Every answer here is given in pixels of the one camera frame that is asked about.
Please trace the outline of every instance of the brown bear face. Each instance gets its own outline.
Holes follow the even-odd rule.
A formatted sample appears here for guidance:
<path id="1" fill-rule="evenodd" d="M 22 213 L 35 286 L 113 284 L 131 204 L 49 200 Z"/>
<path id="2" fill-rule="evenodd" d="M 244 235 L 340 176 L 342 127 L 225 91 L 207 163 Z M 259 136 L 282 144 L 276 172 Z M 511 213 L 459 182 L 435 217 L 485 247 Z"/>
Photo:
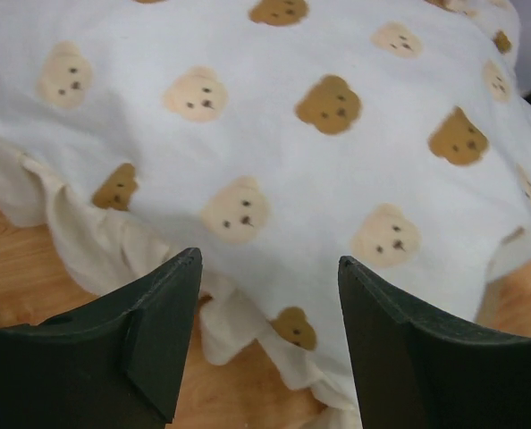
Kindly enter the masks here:
<path id="1" fill-rule="evenodd" d="M 317 335 L 309 324 L 305 312 L 299 307 L 284 309 L 277 319 L 272 321 L 272 326 L 280 337 L 287 342 L 305 350 L 315 350 Z"/>
<path id="2" fill-rule="evenodd" d="M 37 91 L 39 96 L 62 109 L 81 105 L 93 80 L 90 63 L 71 42 L 56 45 L 43 64 Z"/>
<path id="3" fill-rule="evenodd" d="M 313 124 L 324 134 L 334 135 L 348 130 L 361 114 L 361 100 L 345 80 L 325 76 L 296 107 L 304 123 Z"/>
<path id="4" fill-rule="evenodd" d="M 531 206 L 531 180 L 527 177 L 526 171 L 520 165 L 517 165 L 516 168 L 518 170 L 520 186 L 524 190 L 524 195 L 526 195 Z"/>
<path id="5" fill-rule="evenodd" d="M 128 211 L 132 194 L 139 187 L 135 181 L 135 174 L 136 171 L 132 164 L 123 164 L 118 167 L 103 186 L 95 192 L 93 204 L 99 208 Z"/>
<path id="6" fill-rule="evenodd" d="M 262 0 L 251 10 L 249 18 L 256 23 L 283 27 L 300 22 L 308 12 L 305 0 Z"/>
<path id="7" fill-rule="evenodd" d="M 218 119 L 227 102 L 225 86 L 207 67 L 191 68 L 164 93 L 164 105 L 168 110 L 194 122 Z"/>
<path id="8" fill-rule="evenodd" d="M 488 139 L 456 107 L 440 128 L 428 140 L 433 154 L 445 158 L 453 165 L 471 165 L 488 150 Z"/>
<path id="9" fill-rule="evenodd" d="M 242 176 L 220 190 L 201 213 L 203 224 L 231 244 L 252 241 L 266 226 L 270 210 L 255 179 Z"/>
<path id="10" fill-rule="evenodd" d="M 502 30 L 496 33 L 496 35 L 492 39 L 492 42 L 494 42 L 494 44 L 498 48 L 498 51 L 500 51 L 501 54 L 507 54 L 509 51 L 512 50 L 512 44 L 508 39 L 508 36 L 506 36 L 506 34 Z"/>
<path id="11" fill-rule="evenodd" d="M 488 61 L 483 69 L 483 77 L 488 90 L 496 101 L 506 103 L 510 100 L 511 88 L 504 75 L 493 61 Z"/>
<path id="12" fill-rule="evenodd" d="M 383 25 L 371 37 L 371 41 L 377 47 L 400 58 L 417 58 L 423 50 L 422 42 L 417 35 L 399 22 Z"/>
<path id="13" fill-rule="evenodd" d="M 398 207 L 381 204 L 361 224 L 350 247 L 360 261 L 386 268 L 409 261 L 420 243 L 417 226 Z"/>

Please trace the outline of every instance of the wooden floor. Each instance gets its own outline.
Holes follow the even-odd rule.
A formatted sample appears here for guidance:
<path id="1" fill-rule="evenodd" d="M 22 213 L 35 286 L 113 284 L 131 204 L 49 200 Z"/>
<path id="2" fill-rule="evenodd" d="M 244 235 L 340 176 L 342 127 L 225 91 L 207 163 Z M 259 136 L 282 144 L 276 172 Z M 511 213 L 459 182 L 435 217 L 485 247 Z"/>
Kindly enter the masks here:
<path id="1" fill-rule="evenodd" d="M 531 265 L 497 293 L 489 324 L 531 336 Z M 92 299 L 67 276 L 46 228 L 18 230 L 0 214 L 0 327 L 38 324 Z M 297 429 L 320 409 L 308 392 L 284 388 L 256 344 L 229 365 L 210 366 L 196 321 L 173 429 Z"/>

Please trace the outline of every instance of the bear ear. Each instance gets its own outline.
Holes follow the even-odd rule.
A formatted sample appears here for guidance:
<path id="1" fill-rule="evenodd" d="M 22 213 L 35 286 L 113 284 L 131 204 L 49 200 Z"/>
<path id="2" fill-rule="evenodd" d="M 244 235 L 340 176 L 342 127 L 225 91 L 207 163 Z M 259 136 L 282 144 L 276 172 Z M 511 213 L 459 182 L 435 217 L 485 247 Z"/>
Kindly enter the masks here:
<path id="1" fill-rule="evenodd" d="M 258 190 L 257 180 L 251 176 L 241 176 L 232 182 L 232 186 Z"/>
<path id="2" fill-rule="evenodd" d="M 173 88 L 168 88 L 166 92 L 164 93 L 163 97 L 163 103 L 164 107 L 168 109 L 171 112 L 176 113 L 178 111 L 178 106 L 176 105 L 176 101 L 174 100 L 174 90 Z"/>
<path id="3" fill-rule="evenodd" d="M 323 80 L 321 80 L 321 83 L 323 85 L 331 85 L 335 87 L 344 87 L 344 88 L 349 87 L 349 84 L 345 81 L 345 79 L 340 78 L 339 76 L 335 76 L 333 74 L 324 76 Z"/>
<path id="4" fill-rule="evenodd" d="M 212 80 L 218 79 L 218 75 L 216 74 L 215 71 L 213 71 L 212 69 L 208 67 L 204 67 L 204 66 L 192 67 L 191 69 L 188 70 L 186 74 L 189 76 L 199 76 L 201 78 L 207 78 L 207 79 L 212 79 Z"/>
<path id="5" fill-rule="evenodd" d="M 56 44 L 53 47 L 50 56 L 58 55 L 80 55 L 80 51 L 74 43 L 64 41 Z"/>
<path id="6" fill-rule="evenodd" d="M 295 114 L 300 118 L 304 123 L 311 123 L 311 117 L 309 116 L 308 111 L 308 100 L 304 99 L 299 103 L 295 108 Z"/>
<path id="7" fill-rule="evenodd" d="M 262 12 L 261 3 L 254 7 L 251 11 L 249 11 L 249 18 L 256 24 L 259 24 L 260 22 L 264 21 L 264 14 Z"/>
<path id="8" fill-rule="evenodd" d="M 288 307 L 285 308 L 277 317 L 278 321 L 282 320 L 303 320 L 307 318 L 305 316 L 305 311 L 299 307 Z"/>
<path id="9" fill-rule="evenodd" d="M 400 210 L 397 206 L 394 206 L 393 204 L 390 204 L 390 203 L 383 203 L 380 206 L 378 206 L 375 209 L 374 214 L 376 214 L 376 215 L 380 214 L 380 215 L 403 216 L 404 217 L 404 215 L 402 214 L 402 210 Z"/>

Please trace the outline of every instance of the white cloth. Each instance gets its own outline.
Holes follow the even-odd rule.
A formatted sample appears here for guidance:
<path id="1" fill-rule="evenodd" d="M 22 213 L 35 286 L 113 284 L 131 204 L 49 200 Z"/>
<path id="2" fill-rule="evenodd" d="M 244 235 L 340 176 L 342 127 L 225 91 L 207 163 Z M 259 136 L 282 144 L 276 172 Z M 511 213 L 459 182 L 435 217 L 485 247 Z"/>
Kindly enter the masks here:
<path id="1" fill-rule="evenodd" d="M 258 338 L 290 387 L 342 410 L 323 418 L 350 422 L 340 256 L 467 319 L 531 258 L 518 16 L 451 7 L 0 0 L 0 138 L 83 204 L 131 164 L 115 203 L 215 276 L 208 359 Z M 516 257 L 491 263 L 518 228 Z"/>

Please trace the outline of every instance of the light beige bear face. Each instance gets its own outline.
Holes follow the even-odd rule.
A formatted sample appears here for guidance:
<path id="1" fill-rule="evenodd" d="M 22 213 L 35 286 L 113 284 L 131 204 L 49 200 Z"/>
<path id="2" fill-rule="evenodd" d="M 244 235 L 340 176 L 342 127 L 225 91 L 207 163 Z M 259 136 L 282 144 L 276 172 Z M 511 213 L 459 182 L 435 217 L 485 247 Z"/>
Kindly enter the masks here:
<path id="1" fill-rule="evenodd" d="M 398 207 L 381 204 L 362 223 L 350 247 L 358 260 L 387 268 L 409 261 L 420 243 L 417 226 Z"/>
<path id="2" fill-rule="evenodd" d="M 220 190 L 204 207 L 202 223 L 231 244 L 252 241 L 266 226 L 270 208 L 254 178 L 242 176 Z"/>
<path id="3" fill-rule="evenodd" d="M 504 75 L 493 61 L 486 63 L 482 75 L 494 100 L 501 103 L 510 100 L 510 84 L 504 79 Z"/>
<path id="4" fill-rule="evenodd" d="M 207 67 L 191 68 L 164 93 L 164 105 L 168 110 L 194 122 L 218 119 L 227 103 L 225 86 Z"/>
<path id="5" fill-rule="evenodd" d="M 422 42 L 417 35 L 399 22 L 383 25 L 371 37 L 371 41 L 400 58 L 417 58 L 423 50 Z"/>
<path id="6" fill-rule="evenodd" d="M 524 190 L 524 195 L 526 195 L 526 198 L 530 202 L 531 206 L 531 180 L 527 176 L 526 171 L 520 165 L 518 165 L 516 168 L 518 169 L 520 186 Z"/>
<path id="7" fill-rule="evenodd" d="M 63 109 L 81 105 L 93 81 L 93 69 L 72 42 L 56 45 L 43 64 L 37 90 L 41 98 Z"/>

